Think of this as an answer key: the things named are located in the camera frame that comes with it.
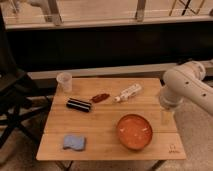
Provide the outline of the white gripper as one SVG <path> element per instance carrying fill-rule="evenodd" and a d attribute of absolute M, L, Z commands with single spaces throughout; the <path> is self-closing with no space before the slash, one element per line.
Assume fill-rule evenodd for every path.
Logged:
<path fill-rule="evenodd" d="M 159 92 L 159 103 L 165 108 L 161 110 L 161 124 L 169 125 L 172 119 L 172 112 L 169 111 L 169 109 L 174 108 L 177 105 L 175 93 L 168 87 L 163 87 Z"/>

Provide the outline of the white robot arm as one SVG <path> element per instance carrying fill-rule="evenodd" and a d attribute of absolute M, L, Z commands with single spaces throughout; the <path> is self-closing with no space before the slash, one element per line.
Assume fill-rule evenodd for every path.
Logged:
<path fill-rule="evenodd" d="M 205 76 L 206 69 L 198 61 L 168 69 L 163 74 L 164 86 L 159 91 L 160 105 L 172 110 L 186 98 L 213 117 L 213 88 L 203 82 Z"/>

